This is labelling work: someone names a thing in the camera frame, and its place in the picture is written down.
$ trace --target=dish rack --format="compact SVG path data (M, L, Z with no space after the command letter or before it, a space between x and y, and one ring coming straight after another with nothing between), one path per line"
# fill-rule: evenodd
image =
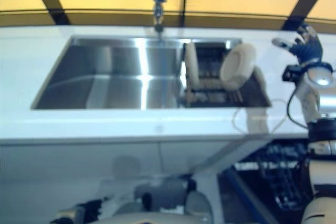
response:
M219 79L219 70L230 49L225 44L197 45L198 76L200 88L193 90L186 72L187 89L185 104L187 108L216 107L268 107L270 102L255 72L251 78L238 90L225 90Z

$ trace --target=cable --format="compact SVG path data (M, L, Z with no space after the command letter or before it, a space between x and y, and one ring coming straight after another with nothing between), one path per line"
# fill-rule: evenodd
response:
M286 105L286 102L283 100L283 99L271 99L270 100L272 103L273 102L282 102L284 105ZM233 128L238 131L239 133L242 133L242 134L248 134L248 132L242 130L241 128L239 128L236 124L236 117L238 115L238 113L241 111L242 108L238 108L235 113L233 114L232 116L232 120L231 120L231 124L233 126ZM280 120L279 123L277 123L274 128L268 133L268 134L273 134L275 133L282 125L283 123L285 122L287 116L286 114L282 117L282 119ZM261 124L263 123L263 121L260 121L260 125L259 125L259 129L261 130Z
M298 121L295 121L295 120L291 117L291 115L290 115L290 111L289 111L289 109L290 109L290 104L291 104L292 99L293 99L293 97L294 97L294 95L295 95L295 93L296 93L296 90L297 90L297 87L295 87L295 89L293 90L293 92L292 92L292 94L290 95L290 98L289 98L289 100L288 100L288 102L287 102L287 108L286 108L287 116L288 116L289 120L291 120L294 124L296 124L296 125L298 125L298 126L300 126L300 127L302 127L302 128L308 129L308 127L307 127L306 125L303 125L302 123L299 123Z

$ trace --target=sink basin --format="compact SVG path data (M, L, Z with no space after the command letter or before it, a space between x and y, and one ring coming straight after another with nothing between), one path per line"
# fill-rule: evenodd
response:
M255 75L240 90L220 89L219 68L227 53L242 42L240 39L193 39L203 83L203 90L193 90L184 62L184 45L190 41L73 37L32 108L146 110L270 105Z
M72 38L34 109L177 108L183 40Z

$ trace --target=white cabinet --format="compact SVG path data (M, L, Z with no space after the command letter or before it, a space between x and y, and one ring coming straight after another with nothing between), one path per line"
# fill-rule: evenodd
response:
M162 143L163 172L188 173L191 168L212 157L230 142Z
M161 173L155 143L2 146L2 179L55 181Z

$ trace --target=white countertop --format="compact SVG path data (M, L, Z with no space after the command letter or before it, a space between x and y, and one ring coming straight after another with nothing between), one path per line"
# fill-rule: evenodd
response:
M143 141L144 139L234 139L247 132L247 113L237 109L157 109L157 110L32 110L31 105L72 35L155 36L151 28L49 26L0 28L0 143L77 141ZM295 57L275 48L274 37L292 40L294 32L233 29L167 28L165 37L242 38L257 49L257 65L262 70L267 93L273 101L266 109L269 131L285 116L285 101L293 83L281 80L286 65ZM320 35L323 59L336 67L336 35ZM303 121L299 102L292 104L293 117ZM263 114L265 109L254 114ZM260 117L249 117L260 120ZM306 131L286 120L274 135L305 136Z

